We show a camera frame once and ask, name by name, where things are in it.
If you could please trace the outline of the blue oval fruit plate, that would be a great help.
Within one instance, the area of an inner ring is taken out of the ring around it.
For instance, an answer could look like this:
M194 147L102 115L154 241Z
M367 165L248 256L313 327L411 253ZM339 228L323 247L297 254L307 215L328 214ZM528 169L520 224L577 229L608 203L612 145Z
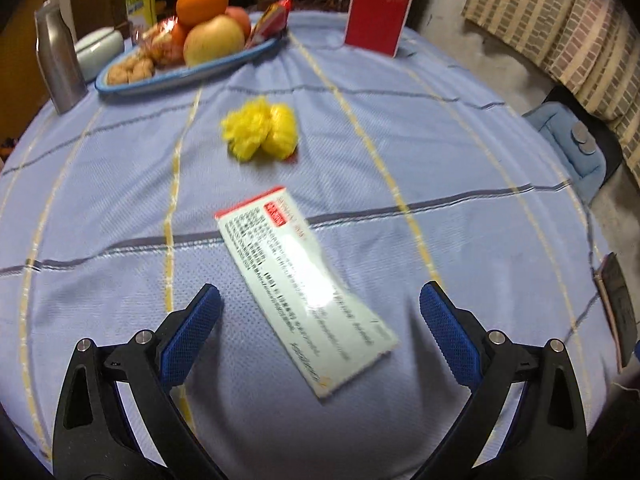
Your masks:
M175 89L230 73L232 70L237 70L249 62L262 58L264 55L271 54L277 48L280 48L282 44L282 37L270 38L263 44L258 44L257 47L202 65L157 70L151 78L135 81L131 84L109 84L107 75L110 69L118 62L123 61L127 54L137 53L139 48L135 48L119 55L110 65L105 66L101 73L96 76L94 88L101 96L142 96L142 94Z

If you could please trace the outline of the walnuts pile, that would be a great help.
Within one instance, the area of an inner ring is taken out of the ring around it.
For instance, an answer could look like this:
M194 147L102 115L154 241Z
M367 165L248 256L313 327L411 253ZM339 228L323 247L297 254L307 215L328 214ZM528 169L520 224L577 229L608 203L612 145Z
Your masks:
M153 77L155 65L152 58L142 54L131 55L126 60L113 65L107 72L106 83L109 86L132 84Z

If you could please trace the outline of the light blue chair cushion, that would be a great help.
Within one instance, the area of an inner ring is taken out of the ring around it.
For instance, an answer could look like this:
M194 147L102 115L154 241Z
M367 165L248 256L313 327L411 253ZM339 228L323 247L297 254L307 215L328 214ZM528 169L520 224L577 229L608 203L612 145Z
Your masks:
M524 118L559 157L580 198L590 204L606 176L606 158L584 122L564 104L544 102Z

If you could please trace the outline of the metal thermos bottle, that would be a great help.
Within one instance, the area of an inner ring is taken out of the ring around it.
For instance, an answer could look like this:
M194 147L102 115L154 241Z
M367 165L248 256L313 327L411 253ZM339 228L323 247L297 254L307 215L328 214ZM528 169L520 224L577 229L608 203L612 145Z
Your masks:
M47 0L35 12L36 57L56 112L63 115L87 94L70 29L60 5Z

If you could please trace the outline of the white medicine box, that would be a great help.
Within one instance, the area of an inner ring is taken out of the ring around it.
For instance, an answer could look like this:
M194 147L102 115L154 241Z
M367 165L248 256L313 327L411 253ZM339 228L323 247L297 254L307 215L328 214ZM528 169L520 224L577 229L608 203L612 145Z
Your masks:
M397 347L397 335L331 268L284 186L214 218L256 304L317 398Z

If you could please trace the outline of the yellow apple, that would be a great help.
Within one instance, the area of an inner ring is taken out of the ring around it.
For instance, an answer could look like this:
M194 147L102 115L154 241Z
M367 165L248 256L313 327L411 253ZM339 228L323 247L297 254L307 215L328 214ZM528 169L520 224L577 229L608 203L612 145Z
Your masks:
M186 66L198 66L234 55L244 49L245 37L240 24L228 15L193 27L183 45Z

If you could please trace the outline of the blue checked tablecloth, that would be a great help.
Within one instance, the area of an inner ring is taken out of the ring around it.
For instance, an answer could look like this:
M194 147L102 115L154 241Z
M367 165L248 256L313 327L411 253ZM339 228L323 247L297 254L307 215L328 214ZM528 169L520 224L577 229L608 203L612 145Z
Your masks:
M393 58L347 47L338 14L218 79L43 105L1 175L1 403L45 458L70 355L120 344L206 283L224 313L186 381L196 434L232 479L405 479L460 413L419 313L436 278L523 344L566 342L587 422L616 372L592 271L608 248L544 138L415 32ZM264 96L295 153L239 162L220 122ZM398 347L326 400L255 304L214 214L284 186Z

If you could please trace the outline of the red and white box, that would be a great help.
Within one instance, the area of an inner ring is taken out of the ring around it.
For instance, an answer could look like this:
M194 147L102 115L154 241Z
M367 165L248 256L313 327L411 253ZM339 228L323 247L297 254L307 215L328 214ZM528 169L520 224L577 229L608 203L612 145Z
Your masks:
M393 58L412 0L350 0L344 43Z

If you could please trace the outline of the yellow foam fruit net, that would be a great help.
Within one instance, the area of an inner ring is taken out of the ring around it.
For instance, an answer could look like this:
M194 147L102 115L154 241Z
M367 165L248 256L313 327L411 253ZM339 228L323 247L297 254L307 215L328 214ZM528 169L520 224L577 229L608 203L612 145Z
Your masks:
M258 152L277 160L291 157L297 148L296 115L285 103L271 104L264 96L246 101L220 122L221 137L229 153L248 162Z

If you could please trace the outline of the orange fruit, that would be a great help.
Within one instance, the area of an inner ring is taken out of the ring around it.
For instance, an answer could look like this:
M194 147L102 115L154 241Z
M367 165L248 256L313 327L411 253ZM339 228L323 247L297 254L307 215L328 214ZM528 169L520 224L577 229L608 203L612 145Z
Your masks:
M177 0L178 20L188 27L207 22L224 14L229 0Z

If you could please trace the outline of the red snack packet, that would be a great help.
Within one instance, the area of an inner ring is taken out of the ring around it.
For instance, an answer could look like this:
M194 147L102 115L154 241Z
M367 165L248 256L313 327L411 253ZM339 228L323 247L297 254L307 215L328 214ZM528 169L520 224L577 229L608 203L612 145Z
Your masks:
M270 4L252 28L245 47L257 47L284 32L288 27L288 14L291 10L292 0L279 0Z

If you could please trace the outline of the red apple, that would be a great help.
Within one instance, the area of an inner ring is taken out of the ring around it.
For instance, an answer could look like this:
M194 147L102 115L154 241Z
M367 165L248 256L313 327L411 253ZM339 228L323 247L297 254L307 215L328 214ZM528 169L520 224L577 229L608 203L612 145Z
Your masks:
M241 27L244 38L248 39L252 32L252 23L250 22L250 16L248 13L239 6L228 6L226 14L233 18Z

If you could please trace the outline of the white lidded ceramic bowl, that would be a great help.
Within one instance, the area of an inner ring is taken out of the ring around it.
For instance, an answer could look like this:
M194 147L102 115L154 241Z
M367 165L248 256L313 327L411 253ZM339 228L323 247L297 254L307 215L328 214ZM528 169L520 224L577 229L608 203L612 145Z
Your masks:
M113 58L124 52L124 38L114 27L101 27L79 39L74 48L82 76L85 82L89 82Z

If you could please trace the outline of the dark notebook on table edge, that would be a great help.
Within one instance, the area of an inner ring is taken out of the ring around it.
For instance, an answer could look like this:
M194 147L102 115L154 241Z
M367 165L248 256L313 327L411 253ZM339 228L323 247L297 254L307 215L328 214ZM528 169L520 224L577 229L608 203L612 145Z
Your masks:
M614 340L617 373L620 374L634 354L638 330L623 270L614 252L603 258L593 279Z

